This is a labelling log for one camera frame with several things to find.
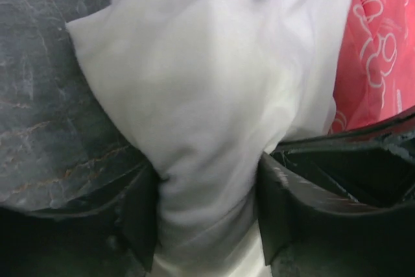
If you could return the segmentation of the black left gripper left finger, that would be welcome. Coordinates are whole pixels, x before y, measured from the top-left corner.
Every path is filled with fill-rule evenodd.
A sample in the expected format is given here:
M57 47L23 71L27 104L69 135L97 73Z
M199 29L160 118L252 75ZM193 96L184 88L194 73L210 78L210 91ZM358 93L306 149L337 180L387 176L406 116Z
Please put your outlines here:
M146 275L157 243L157 184L142 163L61 208L2 205L1 275Z

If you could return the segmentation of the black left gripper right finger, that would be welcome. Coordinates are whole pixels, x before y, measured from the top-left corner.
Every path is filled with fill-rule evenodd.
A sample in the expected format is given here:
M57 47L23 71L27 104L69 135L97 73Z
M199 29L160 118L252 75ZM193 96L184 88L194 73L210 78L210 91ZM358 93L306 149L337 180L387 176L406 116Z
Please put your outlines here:
M413 276L414 111L279 144L257 203L274 276Z

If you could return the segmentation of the white garment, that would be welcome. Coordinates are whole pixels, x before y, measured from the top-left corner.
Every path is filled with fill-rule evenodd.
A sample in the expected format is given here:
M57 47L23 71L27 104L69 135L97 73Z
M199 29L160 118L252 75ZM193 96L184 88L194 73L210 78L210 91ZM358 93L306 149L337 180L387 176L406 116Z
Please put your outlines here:
M258 161L328 132L351 0L112 0L70 21L80 68L160 177L153 276L270 276Z

